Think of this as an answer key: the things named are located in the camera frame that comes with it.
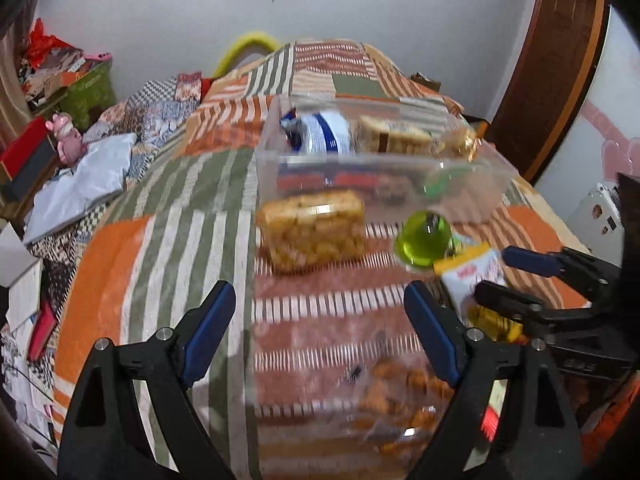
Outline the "white yellow snack packet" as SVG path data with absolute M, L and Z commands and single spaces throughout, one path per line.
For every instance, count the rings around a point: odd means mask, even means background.
M 474 297 L 481 281 L 506 286 L 498 252 L 487 243 L 465 248 L 453 257 L 434 263 L 458 317 L 466 327 L 482 330 L 491 340 L 514 344 L 522 336 L 520 323 L 482 307 Z

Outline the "toasted bread slice pack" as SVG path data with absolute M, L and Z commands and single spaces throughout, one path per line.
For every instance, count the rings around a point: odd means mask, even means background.
M 378 154 L 431 154 L 435 139 L 428 131 L 404 120 L 360 116 L 355 122 L 355 148 Z

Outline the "white appliance with stickers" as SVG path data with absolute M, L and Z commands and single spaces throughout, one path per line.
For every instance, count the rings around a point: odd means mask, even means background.
M 597 183 L 566 220 L 573 234 L 597 258 L 619 263 L 624 228 L 620 220 L 617 188 Z

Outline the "clear plastic storage box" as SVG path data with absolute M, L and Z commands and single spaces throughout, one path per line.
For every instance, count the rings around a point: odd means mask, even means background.
M 501 206 L 515 168 L 491 145 L 477 144 L 472 160 L 418 154 L 293 151 L 282 119 L 330 113 L 341 115 L 351 133 L 363 116 L 396 126 L 413 125 L 431 133 L 465 130 L 468 124 L 432 102 L 332 98 L 327 94 L 276 96 L 256 148 L 257 196 L 261 204 L 285 197 L 352 190 L 363 200 L 366 218 L 397 223 L 418 210 L 430 210 L 451 223 L 482 223 Z

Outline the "orange wrapped cake pack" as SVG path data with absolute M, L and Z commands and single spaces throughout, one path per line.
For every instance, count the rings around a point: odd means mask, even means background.
M 256 226 L 279 273 L 358 260 L 366 253 L 364 203 L 351 190 L 272 200 L 257 211 Z

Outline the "patchwork orange green blanket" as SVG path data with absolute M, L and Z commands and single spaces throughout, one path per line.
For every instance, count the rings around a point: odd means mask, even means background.
M 148 340 L 199 307 L 219 281 L 235 311 L 206 375 L 188 396 L 230 479 L 401 479 L 412 464 L 375 452 L 347 428 L 343 382 L 358 365 L 391 356 L 428 366 L 404 306 L 424 282 L 449 297 L 431 270 L 401 262 L 405 221 L 366 218 L 358 260 L 291 274 L 273 270 L 256 214 L 255 152 L 276 96 L 457 104 L 416 84 L 379 50 L 350 40 L 300 40 L 216 81 L 171 158 L 155 164 L 104 214 L 70 290 L 54 368 L 54 423 L 62 440 L 70 401 L 93 344 Z M 465 130 L 431 133 L 434 158 L 463 157 Z M 464 247 L 487 243 L 537 252 L 577 238 L 516 173 L 482 223 L 451 223 Z M 149 393 L 137 394 L 157 463 L 176 465 Z

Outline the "brown wooden door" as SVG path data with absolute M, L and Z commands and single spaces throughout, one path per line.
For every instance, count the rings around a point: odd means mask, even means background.
M 588 93 L 602 53 L 608 0 L 535 0 L 523 47 L 487 139 L 534 184 Z

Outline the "brown cardboard box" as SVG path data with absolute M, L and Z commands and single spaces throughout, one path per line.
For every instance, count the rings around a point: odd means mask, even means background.
M 442 85 L 442 83 L 440 81 L 436 81 L 430 78 L 427 78 L 427 76 L 424 76 L 421 73 L 414 73 L 410 76 L 410 79 L 415 82 L 416 84 L 420 84 L 421 86 L 430 89 L 434 92 L 439 92 L 440 90 L 440 86 Z

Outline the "blue white snack packet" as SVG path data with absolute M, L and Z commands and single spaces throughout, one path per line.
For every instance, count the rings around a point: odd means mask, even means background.
M 288 146 L 298 154 L 348 154 L 352 152 L 349 121 L 335 110 L 297 114 L 291 110 L 280 118 Z

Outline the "red and grey box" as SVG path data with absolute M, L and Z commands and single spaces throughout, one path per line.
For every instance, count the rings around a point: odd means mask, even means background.
M 7 203 L 24 200 L 51 162 L 58 159 L 43 117 L 32 120 L 1 153 L 1 196 Z

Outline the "pink plush toy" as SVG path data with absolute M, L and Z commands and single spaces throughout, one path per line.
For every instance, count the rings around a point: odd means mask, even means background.
M 61 164 L 65 167 L 75 166 L 87 153 L 87 145 L 74 126 L 73 119 L 66 113 L 54 113 L 46 121 L 46 127 L 55 138 Z

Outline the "checkered quilt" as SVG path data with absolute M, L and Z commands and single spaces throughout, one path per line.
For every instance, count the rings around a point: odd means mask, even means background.
M 91 143 L 116 134 L 136 135 L 126 174 L 126 188 L 131 188 L 182 133 L 182 124 L 201 103 L 204 82 L 200 72 L 148 80 L 141 90 L 103 112 L 82 138 Z

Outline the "green storage box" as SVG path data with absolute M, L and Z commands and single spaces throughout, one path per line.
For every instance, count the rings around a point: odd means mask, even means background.
M 81 133 L 87 131 L 103 112 L 116 104 L 111 78 L 112 64 L 112 61 L 99 62 L 67 87 L 53 105 L 55 112 L 69 114 Z

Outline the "red gift bag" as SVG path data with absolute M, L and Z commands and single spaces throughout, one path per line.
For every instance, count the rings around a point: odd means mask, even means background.
M 24 54 L 29 65 L 34 70 L 42 65 L 46 57 L 54 49 L 73 49 L 74 46 L 54 35 L 46 35 L 44 33 L 44 25 L 41 18 L 37 18 L 34 28 L 29 33 L 27 48 Z

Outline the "striped pink curtain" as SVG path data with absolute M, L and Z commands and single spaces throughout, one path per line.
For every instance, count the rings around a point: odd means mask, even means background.
M 38 0 L 27 0 L 16 19 L 1 38 L 0 143 L 4 150 L 14 142 L 32 120 L 18 80 L 18 68 L 26 51 Z

